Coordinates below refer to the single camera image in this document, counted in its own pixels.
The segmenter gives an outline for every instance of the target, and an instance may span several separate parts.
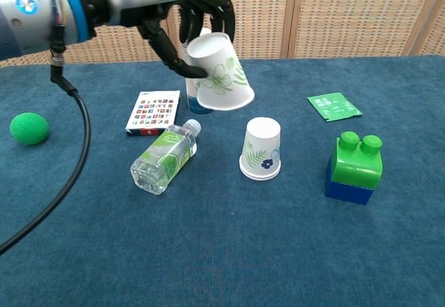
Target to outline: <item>lego stud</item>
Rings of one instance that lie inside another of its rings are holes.
[[[382,145],[382,140],[376,135],[366,135],[363,137],[363,142],[360,145],[360,149],[365,154],[373,155],[379,152]]]
[[[352,131],[346,131],[341,134],[339,146],[346,151],[354,151],[359,144],[360,138],[358,134]]]

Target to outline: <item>robotic arm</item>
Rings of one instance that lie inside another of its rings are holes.
[[[213,31],[224,31],[233,41],[231,0],[0,0],[0,60],[51,49],[51,63],[57,65],[63,62],[67,45],[91,40],[98,26],[136,27],[172,71],[186,78],[205,78],[206,71],[178,56],[161,28],[161,20],[174,5],[181,15],[182,44],[199,36],[205,14],[211,16]]]

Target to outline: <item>blue ring on robot arm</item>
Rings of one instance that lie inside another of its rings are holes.
[[[88,25],[81,1],[68,0],[68,3],[71,6],[72,14],[74,15],[74,21],[76,22],[78,43],[88,41]]]

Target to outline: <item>bottle label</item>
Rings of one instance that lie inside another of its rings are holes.
[[[164,131],[141,155],[141,158],[162,166],[170,182],[190,156],[190,142],[185,140],[185,136]]]

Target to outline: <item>black cable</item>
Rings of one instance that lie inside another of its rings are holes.
[[[68,192],[71,190],[72,186],[78,179],[79,175],[82,172],[83,166],[85,165],[88,152],[90,149],[90,139],[91,139],[91,125],[90,125],[90,116],[88,114],[88,110],[86,108],[85,103],[82,98],[79,96],[77,90],[63,77],[56,79],[56,82],[62,89],[64,89],[71,97],[74,97],[77,105],[79,106],[82,118],[83,118],[83,127],[84,127],[84,137],[83,137],[83,148],[79,160],[77,162],[74,171],[71,174],[71,177],[68,179],[67,183],[63,186],[60,192],[57,194],[56,198],[29,224],[27,224],[22,230],[20,230],[17,234],[15,234],[8,241],[3,243],[0,246],[0,256],[6,253],[9,249],[14,247],[21,239],[28,235],[38,224],[40,224],[45,218],[57,207],[57,205],[65,198]]]

